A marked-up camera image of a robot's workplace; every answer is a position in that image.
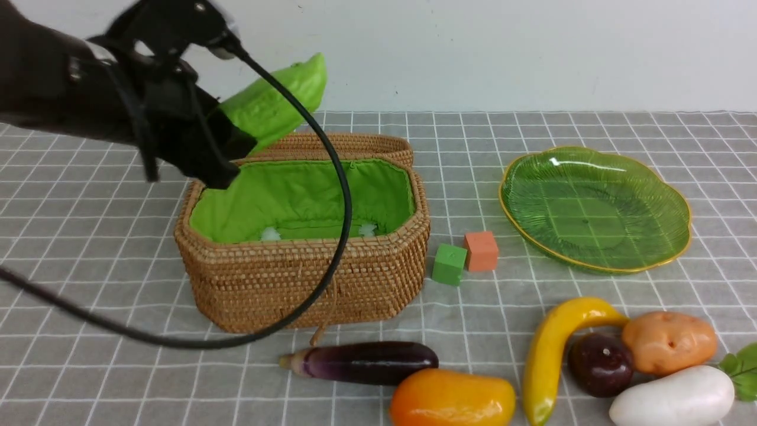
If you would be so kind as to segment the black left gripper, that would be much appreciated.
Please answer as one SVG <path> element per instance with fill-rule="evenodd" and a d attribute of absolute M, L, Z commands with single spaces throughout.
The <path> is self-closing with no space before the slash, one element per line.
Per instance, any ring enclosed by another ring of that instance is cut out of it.
<path fill-rule="evenodd" d="M 136 1 L 93 38 L 98 57 L 129 118 L 149 182 L 159 160 L 212 189 L 226 189 L 239 175 L 234 159 L 257 145 L 198 85 L 182 58 L 190 46 L 221 60 L 241 55 L 232 19 L 213 1 Z"/>

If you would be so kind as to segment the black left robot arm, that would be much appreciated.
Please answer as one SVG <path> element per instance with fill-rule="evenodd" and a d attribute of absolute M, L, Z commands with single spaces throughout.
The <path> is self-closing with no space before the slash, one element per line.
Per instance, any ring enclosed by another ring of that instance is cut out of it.
<path fill-rule="evenodd" d="M 210 1 L 137 1 L 82 40 L 2 2 L 2 123 L 132 146 L 149 182 L 158 162 L 226 189 L 233 161 L 258 146 L 198 86 L 182 59 L 191 45 L 231 59 L 230 22 Z"/>

